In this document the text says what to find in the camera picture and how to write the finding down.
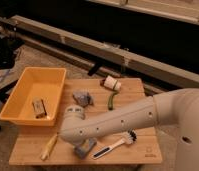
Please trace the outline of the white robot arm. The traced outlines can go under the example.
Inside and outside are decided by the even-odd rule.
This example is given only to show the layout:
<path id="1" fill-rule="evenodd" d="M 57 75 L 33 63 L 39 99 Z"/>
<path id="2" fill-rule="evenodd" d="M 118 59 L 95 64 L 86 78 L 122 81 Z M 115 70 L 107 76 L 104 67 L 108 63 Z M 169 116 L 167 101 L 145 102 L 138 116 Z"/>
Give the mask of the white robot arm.
<path id="1" fill-rule="evenodd" d="M 169 124 L 179 125 L 175 171 L 199 171 L 199 88 L 148 96 L 88 119 L 66 111 L 60 133 L 65 141 L 79 144 L 88 138 Z"/>

